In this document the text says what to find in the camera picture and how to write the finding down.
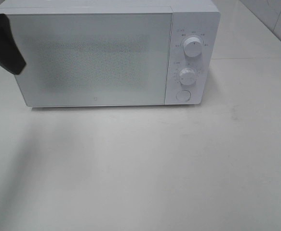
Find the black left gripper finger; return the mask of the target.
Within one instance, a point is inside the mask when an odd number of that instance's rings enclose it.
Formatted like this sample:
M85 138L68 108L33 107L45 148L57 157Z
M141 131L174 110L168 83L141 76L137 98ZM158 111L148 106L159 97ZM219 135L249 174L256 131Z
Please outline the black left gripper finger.
M5 14L0 14L0 66L13 75L21 74L26 66L14 41L10 20Z

